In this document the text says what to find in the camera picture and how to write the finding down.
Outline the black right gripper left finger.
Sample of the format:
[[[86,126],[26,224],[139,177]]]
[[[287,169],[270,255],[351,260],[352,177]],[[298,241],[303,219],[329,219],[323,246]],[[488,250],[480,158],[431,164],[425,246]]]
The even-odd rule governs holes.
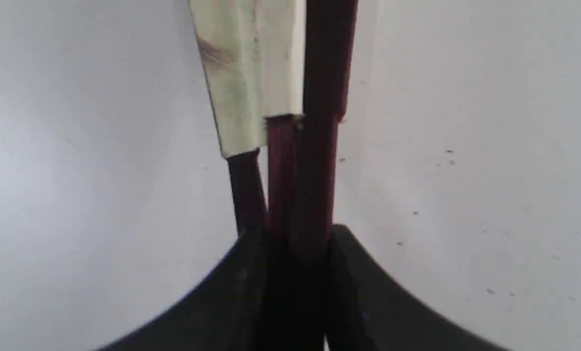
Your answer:
[[[219,264],[179,302],[105,351],[257,351],[268,282],[269,239],[241,234]]]

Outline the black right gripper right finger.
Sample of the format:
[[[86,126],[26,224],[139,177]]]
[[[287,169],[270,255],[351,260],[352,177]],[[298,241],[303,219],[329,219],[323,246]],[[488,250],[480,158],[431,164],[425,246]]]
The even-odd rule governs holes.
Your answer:
[[[398,285],[348,227],[332,229],[326,314],[331,351],[502,349],[449,321]]]

